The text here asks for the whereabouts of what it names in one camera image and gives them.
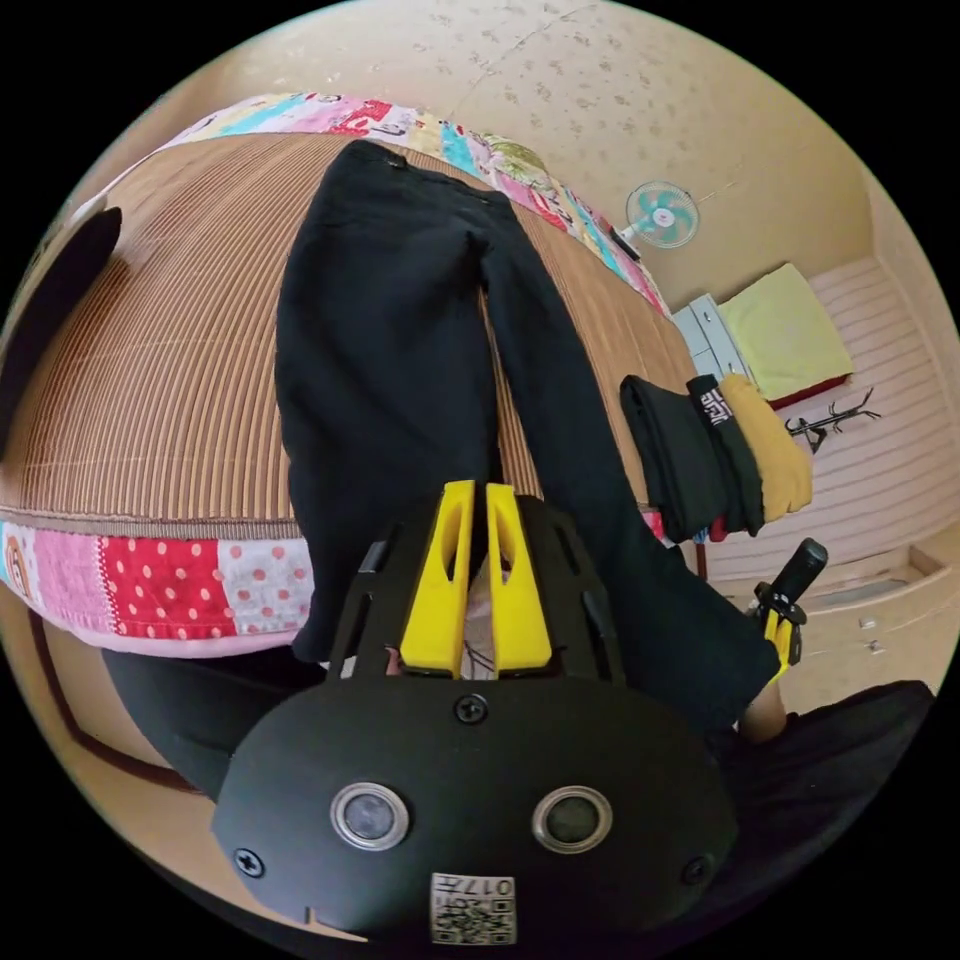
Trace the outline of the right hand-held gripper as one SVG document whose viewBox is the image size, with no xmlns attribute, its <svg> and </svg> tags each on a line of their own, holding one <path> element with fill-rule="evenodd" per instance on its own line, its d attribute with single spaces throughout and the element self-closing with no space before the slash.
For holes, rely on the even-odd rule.
<svg viewBox="0 0 960 960">
<path fill-rule="evenodd" d="M 752 618 L 765 626 L 765 639 L 778 657 L 778 669 L 772 680 L 779 681 L 783 674 L 801 660 L 801 630 L 808 620 L 800 605 L 808 585 L 788 584 L 778 592 L 774 585 L 761 581 L 754 589 Z"/>
</svg>

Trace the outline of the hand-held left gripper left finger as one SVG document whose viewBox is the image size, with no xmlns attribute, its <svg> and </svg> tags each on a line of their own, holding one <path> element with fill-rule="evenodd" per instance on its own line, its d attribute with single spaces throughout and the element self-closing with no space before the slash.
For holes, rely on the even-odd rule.
<svg viewBox="0 0 960 960">
<path fill-rule="evenodd" d="M 440 496 L 399 647 L 409 671 L 461 675 L 475 492 L 464 480 Z"/>
</svg>

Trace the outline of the person's right hand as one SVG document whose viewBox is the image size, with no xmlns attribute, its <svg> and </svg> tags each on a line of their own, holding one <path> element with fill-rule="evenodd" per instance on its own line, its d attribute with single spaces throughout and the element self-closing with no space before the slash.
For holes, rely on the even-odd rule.
<svg viewBox="0 0 960 960">
<path fill-rule="evenodd" d="M 752 744 L 768 742 L 780 736 L 788 724 L 778 682 L 768 684 L 749 704 L 737 724 L 738 734 Z"/>
</svg>

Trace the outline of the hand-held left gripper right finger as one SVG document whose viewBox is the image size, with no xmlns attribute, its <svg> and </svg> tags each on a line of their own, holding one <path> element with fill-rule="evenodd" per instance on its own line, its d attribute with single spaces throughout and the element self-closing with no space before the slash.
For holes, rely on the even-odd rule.
<svg viewBox="0 0 960 960">
<path fill-rule="evenodd" d="M 520 507 L 510 486 L 486 487 L 486 515 L 494 670 L 540 671 L 552 658 L 552 645 Z"/>
</svg>

